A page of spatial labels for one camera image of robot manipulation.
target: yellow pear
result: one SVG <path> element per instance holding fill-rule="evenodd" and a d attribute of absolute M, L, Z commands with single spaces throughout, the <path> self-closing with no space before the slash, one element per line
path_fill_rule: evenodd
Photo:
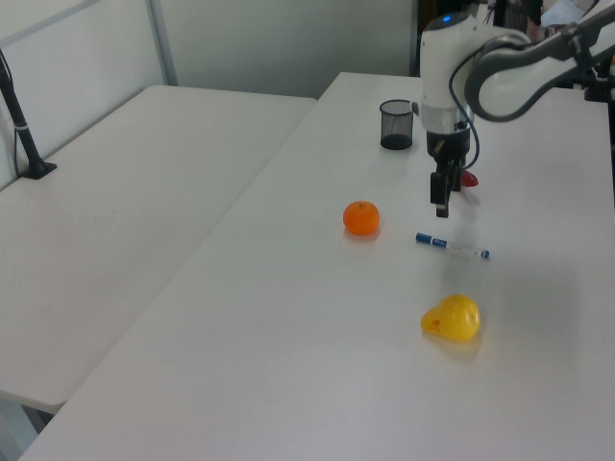
<path fill-rule="evenodd" d="M 480 327 L 479 307 L 465 295 L 444 298 L 421 319 L 424 332 L 451 341 L 469 341 Z"/>

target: white wall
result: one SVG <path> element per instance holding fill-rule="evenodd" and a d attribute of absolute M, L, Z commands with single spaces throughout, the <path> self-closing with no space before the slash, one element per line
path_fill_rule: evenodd
<path fill-rule="evenodd" d="M 169 82 L 313 98 L 340 71 L 408 75 L 417 5 L 153 0 Z"/>
<path fill-rule="evenodd" d="M 3 52 L 44 158 L 141 89 L 163 83 L 148 0 L 100 0 Z M 14 179 L 12 139 L 0 98 L 0 187 Z M 23 171 L 20 144 L 19 152 Z"/>

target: white table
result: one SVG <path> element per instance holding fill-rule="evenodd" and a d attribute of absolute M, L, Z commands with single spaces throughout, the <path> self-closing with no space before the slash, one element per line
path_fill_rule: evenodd
<path fill-rule="evenodd" d="M 0 193 L 0 398 L 55 412 L 312 108 L 151 87 Z"/>
<path fill-rule="evenodd" d="M 379 145 L 379 104 L 419 94 L 340 75 L 23 459 L 610 459 L 606 106 L 553 90 L 479 121 L 480 185 L 445 220 L 423 129 Z M 344 233 L 353 200 L 380 208 L 376 239 Z M 455 292 L 481 309 L 467 345 L 420 329 Z"/>

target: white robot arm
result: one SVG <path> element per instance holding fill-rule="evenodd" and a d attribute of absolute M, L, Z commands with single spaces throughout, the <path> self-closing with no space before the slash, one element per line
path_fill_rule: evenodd
<path fill-rule="evenodd" d="M 532 45 L 522 33 L 465 13 L 433 20 L 421 39 L 423 99 L 414 107 L 428 132 L 431 202 L 447 217 L 470 149 L 474 114 L 505 122 L 523 115 L 549 88 L 615 53 L 615 0 L 602 0 L 579 24 Z"/>

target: orange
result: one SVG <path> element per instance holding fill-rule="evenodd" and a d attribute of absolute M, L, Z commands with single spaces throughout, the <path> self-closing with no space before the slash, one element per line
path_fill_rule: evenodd
<path fill-rule="evenodd" d="M 354 235 L 369 235 L 378 230 L 381 214 L 370 202 L 352 202 L 344 210 L 344 226 Z"/>

